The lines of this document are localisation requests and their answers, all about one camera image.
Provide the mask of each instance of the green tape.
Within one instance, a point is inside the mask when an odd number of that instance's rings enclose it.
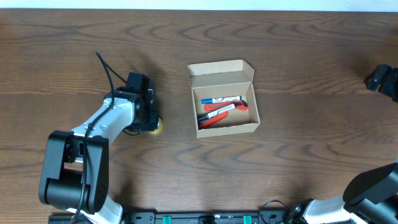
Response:
[[[172,217],[163,217],[163,224],[172,224]]]
[[[251,215],[243,216],[243,224],[251,224]]]

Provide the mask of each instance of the tabletop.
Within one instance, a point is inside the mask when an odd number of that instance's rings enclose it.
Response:
[[[45,146],[109,92],[95,50],[157,85],[162,132],[122,133],[109,152],[108,193],[127,208],[293,206],[340,195],[398,154],[398,107],[363,83],[378,64],[398,65],[396,13],[2,9],[1,222],[61,212],[38,198]],[[187,65],[232,59],[255,69],[261,125],[197,139]]]

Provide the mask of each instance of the cardboard box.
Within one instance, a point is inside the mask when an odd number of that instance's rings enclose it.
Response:
[[[197,138],[249,133],[260,125],[252,84],[254,69],[244,60],[188,65],[188,72]],[[197,116],[208,113],[200,100],[238,95],[248,103],[247,111],[229,110],[227,118],[209,128],[198,128]]]

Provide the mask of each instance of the red object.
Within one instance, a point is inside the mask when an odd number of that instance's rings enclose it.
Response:
[[[223,102],[223,103],[208,103],[208,104],[205,104],[205,111],[214,111],[214,110],[220,109],[226,105],[230,105],[231,103],[241,103],[241,105],[235,107],[235,109],[238,109],[241,111],[248,110],[248,107],[244,105],[242,100],[238,100],[238,101],[230,101],[230,102]]]
[[[221,121],[222,119],[226,118],[227,116],[228,116],[228,111],[225,111],[224,113],[220,113],[219,115],[216,115],[216,116],[212,117],[211,119],[208,119],[207,121],[205,121],[203,123],[200,123],[199,128],[207,128],[210,125]]]

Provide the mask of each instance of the white background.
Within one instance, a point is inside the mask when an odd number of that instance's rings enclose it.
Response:
[[[0,0],[0,8],[398,12],[398,0]]]

